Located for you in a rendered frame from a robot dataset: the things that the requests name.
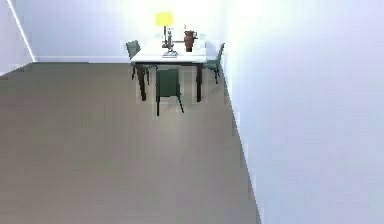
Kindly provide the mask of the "green chair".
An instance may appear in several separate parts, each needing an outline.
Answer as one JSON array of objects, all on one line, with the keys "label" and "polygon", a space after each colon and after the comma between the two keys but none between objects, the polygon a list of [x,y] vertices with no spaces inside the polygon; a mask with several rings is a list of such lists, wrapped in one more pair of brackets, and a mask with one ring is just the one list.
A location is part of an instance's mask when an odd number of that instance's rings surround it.
[{"label": "green chair", "polygon": [[160,115],[160,99],[162,97],[175,96],[184,111],[181,101],[179,70],[177,68],[157,69],[156,70],[156,115]]},{"label": "green chair", "polygon": [[203,67],[205,69],[209,69],[209,70],[214,72],[214,74],[215,74],[215,82],[218,82],[218,78],[220,77],[221,58],[222,58],[222,54],[223,54],[223,51],[224,51],[224,46],[225,46],[225,44],[222,43],[220,45],[220,48],[218,50],[218,53],[217,53],[216,57],[214,59],[212,59],[212,60],[208,60],[203,65]]},{"label": "green chair", "polygon": [[[129,55],[129,59],[132,59],[140,50],[141,47],[137,40],[129,41],[126,43],[126,49]],[[150,83],[150,69],[153,68],[153,65],[144,65],[145,72],[147,74],[147,83]],[[132,65],[132,75],[134,78],[136,74],[137,68],[135,65]]]}]

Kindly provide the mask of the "white table with dark legs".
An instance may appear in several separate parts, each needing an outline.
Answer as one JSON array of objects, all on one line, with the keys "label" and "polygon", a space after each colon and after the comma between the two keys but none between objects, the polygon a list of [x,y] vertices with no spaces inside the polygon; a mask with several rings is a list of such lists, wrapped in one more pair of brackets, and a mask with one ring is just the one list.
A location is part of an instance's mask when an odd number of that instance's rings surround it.
[{"label": "white table with dark legs", "polygon": [[157,65],[157,66],[195,66],[196,67],[196,101],[202,99],[202,70],[208,61],[205,42],[198,42],[193,46],[191,52],[185,51],[183,42],[175,43],[174,50],[178,53],[176,57],[164,57],[166,48],[161,48],[155,42],[144,46],[132,59],[135,65]]}]

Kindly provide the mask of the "grey statuette on base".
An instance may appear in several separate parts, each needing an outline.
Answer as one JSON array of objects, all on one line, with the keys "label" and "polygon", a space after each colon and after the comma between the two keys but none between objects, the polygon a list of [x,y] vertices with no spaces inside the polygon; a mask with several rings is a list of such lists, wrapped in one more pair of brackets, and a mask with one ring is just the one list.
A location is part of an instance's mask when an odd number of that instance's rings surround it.
[{"label": "grey statuette on base", "polygon": [[170,57],[170,58],[175,58],[178,56],[178,53],[173,49],[173,41],[172,41],[172,32],[171,30],[167,31],[166,35],[166,48],[167,51],[163,54],[163,57]]}]

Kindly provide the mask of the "brown vase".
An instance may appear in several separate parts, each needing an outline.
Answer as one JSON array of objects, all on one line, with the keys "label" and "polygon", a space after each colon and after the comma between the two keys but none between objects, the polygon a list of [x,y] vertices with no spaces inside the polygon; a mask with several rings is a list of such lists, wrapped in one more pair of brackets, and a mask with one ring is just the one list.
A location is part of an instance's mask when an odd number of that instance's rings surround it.
[{"label": "brown vase", "polygon": [[184,32],[184,44],[187,52],[191,52],[193,45],[194,45],[194,40],[195,40],[195,32],[194,31],[185,31]]}]

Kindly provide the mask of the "yellow shade table lamp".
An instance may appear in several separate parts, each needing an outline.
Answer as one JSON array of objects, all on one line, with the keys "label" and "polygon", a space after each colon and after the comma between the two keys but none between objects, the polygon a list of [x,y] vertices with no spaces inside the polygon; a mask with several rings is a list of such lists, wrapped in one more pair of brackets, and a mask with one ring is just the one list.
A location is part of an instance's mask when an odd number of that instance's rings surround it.
[{"label": "yellow shade table lamp", "polygon": [[169,37],[171,36],[170,27],[174,24],[173,13],[170,11],[157,12],[155,15],[155,24],[163,27],[164,42],[163,48],[167,48],[170,44]]}]

